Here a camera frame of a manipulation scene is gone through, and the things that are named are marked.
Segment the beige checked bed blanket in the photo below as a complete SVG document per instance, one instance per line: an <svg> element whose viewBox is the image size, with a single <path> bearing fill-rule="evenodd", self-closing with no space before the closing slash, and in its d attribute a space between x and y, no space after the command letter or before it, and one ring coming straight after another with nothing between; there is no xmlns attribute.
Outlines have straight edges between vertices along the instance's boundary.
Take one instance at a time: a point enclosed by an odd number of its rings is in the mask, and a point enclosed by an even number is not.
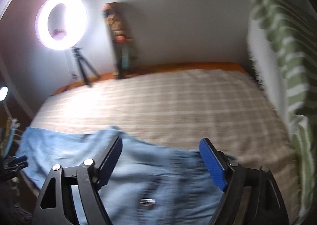
<svg viewBox="0 0 317 225"><path fill-rule="evenodd" d="M288 218L300 209L295 152L273 105L245 73L187 70L105 80L50 96L31 126L90 133L110 125L157 145L194 149L207 137L250 168L267 165Z"/></svg>

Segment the green white striped pillow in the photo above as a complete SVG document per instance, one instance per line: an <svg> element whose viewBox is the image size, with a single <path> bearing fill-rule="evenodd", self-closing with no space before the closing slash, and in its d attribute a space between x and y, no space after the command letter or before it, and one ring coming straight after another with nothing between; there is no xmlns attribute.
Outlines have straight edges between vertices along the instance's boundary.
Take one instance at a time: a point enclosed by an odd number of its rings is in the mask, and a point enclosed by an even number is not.
<svg viewBox="0 0 317 225"><path fill-rule="evenodd" d="M251 0L247 42L299 168L303 223L316 208L316 18L289 0Z"/></svg>

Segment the blue denim pants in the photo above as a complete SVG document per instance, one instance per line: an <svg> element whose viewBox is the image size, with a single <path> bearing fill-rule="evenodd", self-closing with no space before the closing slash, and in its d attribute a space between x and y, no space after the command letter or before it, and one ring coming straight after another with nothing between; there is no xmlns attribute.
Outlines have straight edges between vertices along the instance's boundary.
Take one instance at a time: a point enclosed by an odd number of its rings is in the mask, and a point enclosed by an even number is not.
<svg viewBox="0 0 317 225"><path fill-rule="evenodd" d="M41 188L53 165L77 166L115 137L122 138L122 153L99 192L113 224L208 224L222 191L197 151L153 145L114 126L93 134L28 127L17 155L27 157L24 174Z"/></svg>

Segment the white clip desk lamp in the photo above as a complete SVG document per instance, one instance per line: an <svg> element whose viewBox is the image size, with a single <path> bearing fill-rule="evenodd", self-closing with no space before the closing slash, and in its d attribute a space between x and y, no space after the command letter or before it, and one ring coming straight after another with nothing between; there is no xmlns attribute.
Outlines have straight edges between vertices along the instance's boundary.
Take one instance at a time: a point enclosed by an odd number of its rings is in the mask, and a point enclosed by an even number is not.
<svg viewBox="0 0 317 225"><path fill-rule="evenodd" d="M1 87L1 89L0 89L0 101L3 102L5 112L7 113L8 117L12 121L13 117L12 117L12 114L11 114L9 108L8 108L7 101L6 101L7 96L8 96L8 92L9 92L9 89L7 86Z"/></svg>

